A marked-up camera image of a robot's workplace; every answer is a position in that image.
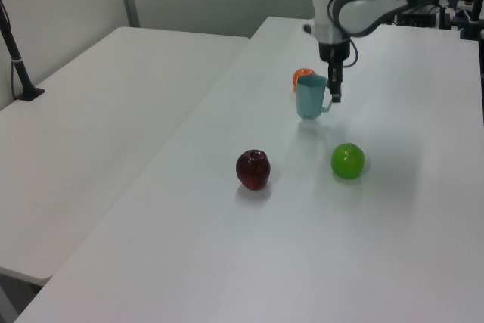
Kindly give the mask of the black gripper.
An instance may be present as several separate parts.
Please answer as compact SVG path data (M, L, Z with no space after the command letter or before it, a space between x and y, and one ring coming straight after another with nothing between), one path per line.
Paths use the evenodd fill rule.
M342 70L337 69L337 63L343 62L350 56L350 39L338 43L318 43L319 57L328 63L328 85L333 103L340 103L342 96Z

